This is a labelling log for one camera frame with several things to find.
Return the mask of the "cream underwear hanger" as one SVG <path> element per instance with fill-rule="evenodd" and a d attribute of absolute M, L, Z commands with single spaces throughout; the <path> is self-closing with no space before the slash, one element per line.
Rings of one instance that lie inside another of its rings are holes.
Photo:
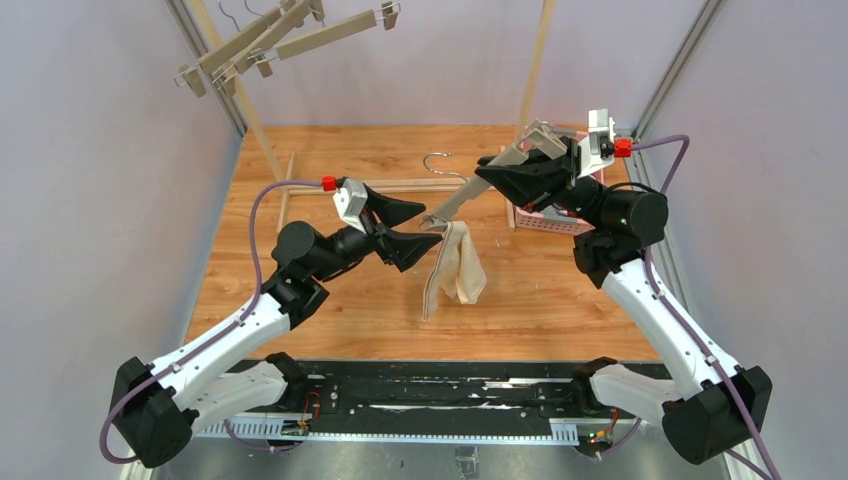
<path fill-rule="evenodd" d="M 557 159 L 568 153 L 575 153 L 579 145 L 573 139 L 562 140 L 547 123 L 536 120 L 525 129 L 512 144 L 503 148 L 488 166 L 516 166 L 530 158 L 530 151 L 535 148 L 551 159 Z M 462 186 L 458 187 L 447 200 L 442 202 L 432 212 L 423 216 L 420 227 L 424 231 L 435 231 L 443 228 L 459 212 L 461 207 L 471 200 L 478 198 L 491 184 L 474 174 Z"/>

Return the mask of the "cream underwear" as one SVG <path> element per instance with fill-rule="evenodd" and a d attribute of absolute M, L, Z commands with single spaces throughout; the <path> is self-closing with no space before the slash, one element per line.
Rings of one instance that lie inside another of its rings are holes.
<path fill-rule="evenodd" d="M 439 308 L 439 292 L 462 305 L 476 304 L 487 286 L 487 276 L 464 221 L 449 221 L 442 228 L 442 242 L 424 286 L 423 321 Z"/>

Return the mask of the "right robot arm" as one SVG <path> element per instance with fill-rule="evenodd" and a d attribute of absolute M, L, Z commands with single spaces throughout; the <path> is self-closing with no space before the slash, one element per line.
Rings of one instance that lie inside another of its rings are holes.
<path fill-rule="evenodd" d="M 595 359 L 573 377 L 580 407 L 589 413 L 615 408 L 659 425 L 694 465 L 734 454 L 746 441 L 769 463 L 761 436 L 773 389 L 769 376 L 720 348 L 657 277 L 651 248 L 665 236 L 665 190 L 637 182 L 603 185 L 579 170 L 580 159 L 576 145 L 556 157 L 533 149 L 516 165 L 484 157 L 475 171 L 516 206 L 533 212 L 555 206 L 589 225 L 574 239 L 578 270 L 630 316 L 668 371 L 658 380 L 611 358 Z"/>

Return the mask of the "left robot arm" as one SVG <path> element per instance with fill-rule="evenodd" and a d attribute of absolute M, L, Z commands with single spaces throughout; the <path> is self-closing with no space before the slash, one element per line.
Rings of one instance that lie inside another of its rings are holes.
<path fill-rule="evenodd" d="M 385 196 L 348 177 L 326 177 L 317 185 L 331 193 L 343 227 L 323 235 L 305 221 L 285 224 L 268 278 L 250 228 L 256 286 L 249 300 L 190 343 L 149 362 L 131 357 L 118 367 L 98 438 L 106 461 L 156 468 L 206 427 L 286 398 L 300 382 L 286 355 L 274 354 L 240 374 L 230 368 L 313 316 L 329 295 L 325 283 L 368 255 L 404 272 L 442 240 L 437 233 L 396 231 L 425 212 L 422 203 Z"/>

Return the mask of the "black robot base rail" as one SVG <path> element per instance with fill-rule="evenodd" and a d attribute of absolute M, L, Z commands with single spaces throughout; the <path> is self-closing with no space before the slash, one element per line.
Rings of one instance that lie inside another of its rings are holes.
<path fill-rule="evenodd" d="M 634 416 L 584 412 L 575 362 L 304 360 L 299 400 L 254 407 L 205 437 L 583 446 L 635 433 Z"/>

